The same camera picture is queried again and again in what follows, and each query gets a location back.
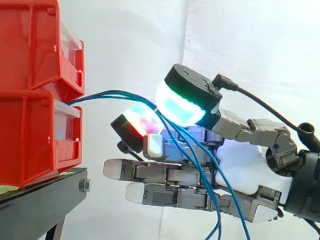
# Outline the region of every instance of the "blue cable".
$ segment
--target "blue cable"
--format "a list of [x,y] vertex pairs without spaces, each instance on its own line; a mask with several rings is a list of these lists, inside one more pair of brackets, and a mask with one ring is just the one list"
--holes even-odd
[[[109,99],[109,98],[114,98],[114,99],[124,99],[124,100],[131,100],[131,101],[138,101],[138,102],[143,102],[144,104],[146,104],[147,106],[149,106],[151,109],[155,110],[157,108],[157,106],[152,103],[151,101],[149,101],[148,99],[142,97],[142,96],[139,96],[137,94],[133,94],[133,93],[130,93],[130,92],[127,92],[127,91],[121,91],[121,90],[108,90],[108,91],[104,91],[104,92],[100,92],[100,93],[97,93],[97,94],[93,94],[93,95],[90,95],[90,96],[87,96],[87,97],[83,97],[83,98],[80,98],[80,99],[76,99],[74,101],[71,101],[69,102],[68,104],[69,105],[72,105],[72,104],[75,104],[75,103],[80,103],[80,102],[83,102],[83,101],[87,101],[87,100],[93,100],[93,99]],[[165,128],[168,130],[168,133],[170,135],[170,137],[172,138],[173,142],[176,144],[177,148],[183,153],[183,155],[185,155],[188,160],[190,160],[194,166],[197,168],[197,170],[199,171],[200,173],[200,177],[203,181],[203,184],[205,186],[205,188],[207,189],[212,201],[214,202],[214,204],[216,205],[216,208],[217,208],[217,214],[218,214],[218,222],[216,224],[216,226],[214,227],[214,229],[212,230],[212,232],[209,234],[209,236],[206,238],[209,239],[213,234],[214,232],[217,230],[217,228],[219,229],[219,236],[218,236],[218,239],[220,239],[221,237],[221,215],[219,217],[219,214],[220,214],[220,208],[219,208],[219,213],[218,213],[218,206],[219,206],[219,203],[217,201],[217,198],[214,194],[214,191],[213,191],[213,188],[212,186],[208,183],[208,180],[206,178],[206,176],[204,175],[204,172],[202,171],[202,168],[200,166],[200,163],[199,163],[199,160],[198,160],[198,156],[193,148],[193,146],[191,145],[191,143],[186,139],[186,137],[183,135],[182,132],[184,132],[185,134],[187,134],[203,151],[205,151],[210,159],[212,160],[212,162],[214,163],[215,167],[217,168],[217,170],[219,171],[219,173],[221,174],[223,180],[225,181],[226,185],[228,186],[231,194],[232,194],[232,197],[234,199],[234,202],[235,202],[235,205],[237,207],[237,210],[239,212],[239,215],[240,215],[240,219],[241,219],[241,222],[242,222],[242,225],[243,225],[243,229],[245,231],[245,235],[247,237],[247,240],[250,240],[250,234],[249,234],[249,231],[248,231],[248,228],[246,226],[246,222],[245,222],[245,218],[243,216],[243,213],[241,211],[241,207],[240,207],[240,204],[238,202],[238,199],[237,199],[237,196],[234,192],[234,190],[232,189],[232,186],[230,185],[227,177],[225,176],[225,174],[223,173],[222,169],[220,168],[219,164],[218,164],[218,161],[217,159],[212,155],[212,153],[206,149],[200,142],[197,141],[197,139],[194,138],[194,136],[189,133],[187,130],[185,130],[184,128],[180,127],[180,126],[177,126],[175,123],[171,122],[170,120],[168,120],[165,116],[162,115],[162,113],[160,113],[158,110],[155,111],[157,113],[157,115],[159,116],[160,120],[163,122]],[[184,139],[184,141],[186,142],[186,144],[188,145],[188,147],[190,148],[192,154],[194,155],[195,157],[195,161],[186,153],[186,151],[179,145],[179,143],[177,142],[177,140],[175,139],[175,137],[173,136],[173,134],[171,133],[166,121],[175,129],[175,131]]]
[[[161,118],[166,119],[166,117],[164,117],[161,113],[159,113],[158,111],[156,111],[157,115]],[[189,140],[184,136],[184,134],[181,132],[181,130],[179,129],[179,126],[177,126],[175,123],[169,121],[168,119],[166,119],[166,121],[173,127],[173,129],[182,137],[182,139],[185,141],[185,143],[188,145],[188,147],[190,148],[194,158],[195,158],[195,162],[190,158],[190,156],[185,152],[185,150],[179,145],[179,143],[177,142],[176,138],[173,136],[173,134],[171,133],[170,129],[168,128],[167,124],[165,121],[162,121],[164,123],[165,128],[168,130],[168,133],[171,137],[171,139],[173,140],[173,142],[175,143],[175,145],[178,147],[178,149],[188,158],[188,160],[191,160],[191,162],[193,163],[193,165],[197,168],[197,170],[200,173],[200,177],[203,181],[203,184],[206,188],[206,190],[208,191],[215,207],[216,207],[216,212],[217,212],[217,218],[218,221],[216,223],[216,225],[214,226],[213,230],[210,232],[210,234],[207,236],[207,238],[205,240],[209,240],[212,235],[217,231],[218,231],[218,240],[221,239],[222,236],[222,228],[221,228],[221,211],[220,211],[220,206],[219,206],[219,202],[217,200],[217,197],[214,193],[214,190],[212,188],[212,186],[209,184],[208,179],[206,178],[202,167],[199,163],[199,159],[198,156],[196,154],[195,148],[192,146],[192,144],[189,142]]]
[[[149,106],[151,109],[155,110],[157,108],[157,106],[152,103],[151,101],[149,101],[148,99],[130,93],[130,92],[126,92],[126,91],[118,91],[118,90],[108,90],[108,91],[104,91],[101,93],[97,93],[94,95],[90,95],[87,97],[83,97],[80,99],[76,99],[74,101],[68,102],[69,105],[75,104],[75,103],[80,103],[83,101],[87,101],[87,100],[94,100],[94,99],[110,99],[110,98],[115,98],[115,99],[125,99],[125,100],[132,100],[132,101],[139,101],[139,102],[143,102],[144,104],[146,104],[147,106]],[[188,160],[190,160],[193,165],[197,168],[197,170],[200,173],[200,177],[201,180],[203,181],[203,184],[206,188],[206,190],[208,191],[209,196],[211,197],[213,203],[215,204],[216,207],[216,211],[217,211],[217,216],[218,216],[218,221],[217,224],[215,225],[214,229],[211,231],[211,233],[209,234],[209,236],[206,238],[206,240],[210,239],[211,236],[217,231],[218,231],[218,240],[221,239],[222,236],[222,228],[221,228],[221,211],[220,211],[220,206],[219,206],[219,202],[217,200],[217,197],[214,193],[214,190],[212,188],[212,186],[209,184],[203,170],[202,167],[199,163],[198,160],[198,156],[195,152],[194,147],[192,146],[192,144],[189,142],[189,140],[187,140],[185,138],[185,136],[181,133],[181,131],[179,130],[179,126],[177,126],[175,123],[169,121],[168,119],[166,119],[165,116],[162,115],[162,113],[160,113],[160,111],[156,111],[156,114],[158,115],[158,117],[160,118],[160,120],[162,121],[162,123],[164,124],[165,128],[167,129],[170,137],[172,138],[173,142],[175,143],[175,145],[177,146],[177,148],[182,152],[182,154],[184,154]],[[166,121],[164,120],[164,118],[166,119],[166,121],[176,130],[176,132],[184,139],[184,141],[186,142],[186,144],[188,145],[188,147],[190,148],[192,154],[194,155],[195,161],[192,160],[192,158],[186,153],[186,151],[180,147],[179,143],[177,142],[177,140],[175,139],[175,137],[173,136],[173,134],[171,133]]]
[[243,226],[243,229],[244,229],[244,232],[245,232],[245,236],[247,238],[247,240],[250,240],[250,234],[249,234],[249,231],[248,231],[248,228],[247,228],[247,225],[246,225],[246,220],[245,220],[245,217],[242,213],[242,210],[241,210],[241,206],[239,204],[239,201],[237,199],[237,196],[236,196],[236,193],[235,191],[233,190],[230,182],[228,181],[226,175],[224,174],[224,172],[222,171],[221,167],[219,166],[218,164],[218,161],[217,159],[215,158],[215,156],[212,155],[212,153],[205,147],[203,146],[190,132],[188,132],[187,130],[185,130],[184,128],[182,127],[179,127],[180,130],[182,132],[184,132],[186,135],[188,135],[188,137],[190,137],[194,143],[196,145],[198,145],[203,151],[205,151],[206,154],[209,155],[210,159],[212,160],[212,162],[214,163],[216,169],[219,171],[219,173],[221,174],[224,182],[226,183],[227,187],[229,188],[230,190],[230,193],[232,194],[232,198],[234,200],[234,203],[235,203],[235,206],[236,206],[236,209],[238,210],[239,212],[239,215],[240,215],[240,219],[241,219],[241,223],[242,223],[242,226]]

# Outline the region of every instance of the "white fabric background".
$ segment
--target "white fabric background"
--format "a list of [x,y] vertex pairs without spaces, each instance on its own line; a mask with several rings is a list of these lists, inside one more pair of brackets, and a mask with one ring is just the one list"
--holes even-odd
[[[316,0],[60,0],[70,27],[85,41],[86,94],[128,90],[154,100],[172,64],[214,78],[221,73],[299,124],[319,129],[320,6]],[[234,92],[221,106],[243,118],[271,118]],[[136,205],[127,183],[102,174],[106,159],[122,155],[110,123],[130,103],[81,104],[83,166],[92,190],[66,219],[63,240],[204,239],[215,213]],[[224,240],[245,239],[240,222],[223,215]],[[253,240],[317,239],[302,220],[251,224]]]

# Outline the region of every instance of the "metal bolt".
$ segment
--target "metal bolt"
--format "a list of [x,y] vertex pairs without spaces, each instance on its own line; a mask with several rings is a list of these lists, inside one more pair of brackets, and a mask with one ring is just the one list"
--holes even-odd
[[79,182],[79,191],[83,193],[88,193],[91,190],[91,180],[90,179],[82,179]]

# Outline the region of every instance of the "red storage bin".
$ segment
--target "red storage bin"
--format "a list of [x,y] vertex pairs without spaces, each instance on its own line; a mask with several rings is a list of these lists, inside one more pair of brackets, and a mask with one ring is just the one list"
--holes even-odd
[[84,95],[84,43],[60,20],[57,0],[0,0],[0,91]]
[[0,92],[0,185],[42,182],[81,159],[81,108],[46,90]]

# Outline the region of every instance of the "green light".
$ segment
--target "green light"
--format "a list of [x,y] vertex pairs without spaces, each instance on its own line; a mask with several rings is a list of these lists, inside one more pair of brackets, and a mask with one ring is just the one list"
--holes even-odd
[[156,91],[155,102],[163,115],[181,127],[195,125],[206,113],[172,91],[165,81],[162,81]]

